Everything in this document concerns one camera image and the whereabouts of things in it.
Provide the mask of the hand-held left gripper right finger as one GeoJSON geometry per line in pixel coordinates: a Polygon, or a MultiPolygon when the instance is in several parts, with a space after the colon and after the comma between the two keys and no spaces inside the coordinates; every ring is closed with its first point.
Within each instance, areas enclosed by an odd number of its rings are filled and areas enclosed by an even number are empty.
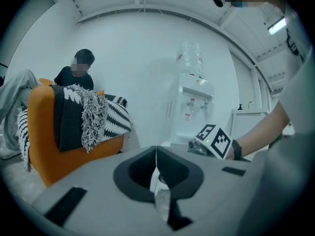
{"type": "Polygon", "coordinates": [[[236,191],[249,161],[228,161],[156,148],[156,166],[169,188],[169,212],[158,236],[236,236],[244,213],[236,191]]]}

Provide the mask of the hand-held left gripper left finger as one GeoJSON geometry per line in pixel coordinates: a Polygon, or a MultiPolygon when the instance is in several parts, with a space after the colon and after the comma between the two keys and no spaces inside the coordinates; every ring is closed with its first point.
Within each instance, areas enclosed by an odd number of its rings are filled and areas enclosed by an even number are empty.
{"type": "Polygon", "coordinates": [[[169,236],[172,229],[155,208],[150,191],[156,147],[120,153],[84,164],[48,187],[34,208],[57,221],[59,200],[72,188],[86,192],[62,228],[82,236],[169,236]]]}

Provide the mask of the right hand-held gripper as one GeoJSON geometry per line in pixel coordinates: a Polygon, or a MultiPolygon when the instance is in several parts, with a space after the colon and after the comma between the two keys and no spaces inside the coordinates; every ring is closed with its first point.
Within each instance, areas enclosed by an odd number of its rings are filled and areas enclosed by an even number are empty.
{"type": "Polygon", "coordinates": [[[218,125],[207,124],[189,140],[188,152],[217,159],[225,159],[232,139],[218,125]]]}

